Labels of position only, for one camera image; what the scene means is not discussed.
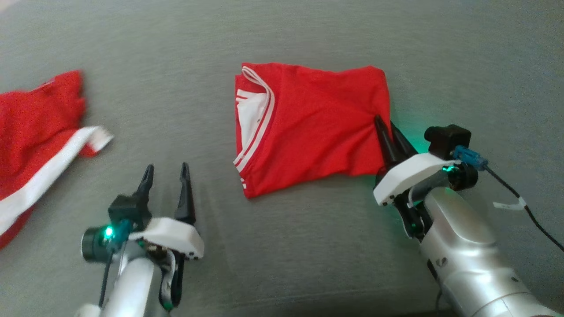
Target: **gray surface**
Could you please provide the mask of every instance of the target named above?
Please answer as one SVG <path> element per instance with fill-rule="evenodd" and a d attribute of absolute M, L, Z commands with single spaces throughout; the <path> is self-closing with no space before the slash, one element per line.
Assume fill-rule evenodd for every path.
<path fill-rule="evenodd" d="M 391 315 L 433 309 L 417 245 L 372 180 L 330 177 L 248 201 L 235 155 L 233 76 L 242 61 L 340 71 L 372 64 L 411 139 L 470 129 L 473 147 L 564 240 L 563 9 L 548 1 L 39 1 L 0 15 L 0 91 L 85 72 L 87 124 L 116 135 L 79 158 L 0 252 L 2 316 L 66 316 L 96 302 L 102 265 L 84 229 L 156 167 L 149 205 L 171 215 L 190 164 L 206 257 L 190 263 L 177 316 Z M 418 145 L 424 148 L 423 142 Z M 468 194 L 522 279 L 564 311 L 563 257 L 484 175 Z"/>

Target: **red garment with white stripe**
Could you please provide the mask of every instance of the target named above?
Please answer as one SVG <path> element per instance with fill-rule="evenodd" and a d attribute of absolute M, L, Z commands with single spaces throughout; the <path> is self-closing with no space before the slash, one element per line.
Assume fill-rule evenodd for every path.
<path fill-rule="evenodd" d="M 377 174 L 384 165 L 374 118 L 390 126 L 390 98 L 378 68 L 244 63 L 235 94 L 234 164 L 247 198 L 334 173 Z"/>
<path fill-rule="evenodd" d="M 113 138 L 100 126 L 80 128 L 81 89 L 81 74 L 72 71 L 0 95 L 0 249 L 77 154 L 94 156 Z"/>

